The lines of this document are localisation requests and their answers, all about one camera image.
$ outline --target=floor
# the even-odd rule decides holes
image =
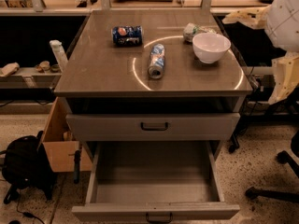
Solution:
[[[14,139],[37,134],[43,130],[50,105],[14,105],[0,107],[0,150]],[[299,204],[259,197],[249,200],[244,192],[256,188],[299,192],[299,179],[288,165],[277,163],[275,157],[281,150],[290,151],[291,138],[299,128],[298,123],[251,123],[238,136],[240,148],[230,154],[230,142],[225,142],[216,160],[217,172],[224,198],[228,203],[238,203],[240,211],[226,221],[189,221],[190,224],[296,224],[299,223]],[[44,223],[64,224],[80,222],[71,213],[74,205],[83,205],[88,187],[89,172],[81,174],[80,182],[73,183],[72,173],[59,173],[51,201],[36,188],[21,191],[20,199],[10,204],[0,202],[0,223],[19,220],[22,224],[42,223],[24,217],[20,212],[31,212]],[[4,199],[9,184],[0,181],[0,199]]]

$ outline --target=white bowl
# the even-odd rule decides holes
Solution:
[[[203,63],[218,61],[231,47],[231,42],[225,36],[215,33],[201,33],[192,40],[193,50]]]

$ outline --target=dark blue can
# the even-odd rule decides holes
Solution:
[[[112,28],[113,43],[118,46],[139,46],[143,40],[141,26],[116,26]]]

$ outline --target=open drawer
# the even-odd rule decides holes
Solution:
[[[228,140],[238,113],[67,115],[78,140]]]
[[[100,142],[81,221],[229,219],[239,211],[223,200],[209,143]]]

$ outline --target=cabinet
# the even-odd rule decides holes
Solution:
[[[93,11],[55,94],[93,168],[81,221],[228,219],[215,159],[251,92],[229,50],[212,65],[183,39],[187,23],[220,31],[201,9]],[[139,47],[115,47],[111,28],[142,25]],[[147,73],[150,50],[165,46],[159,80]]]

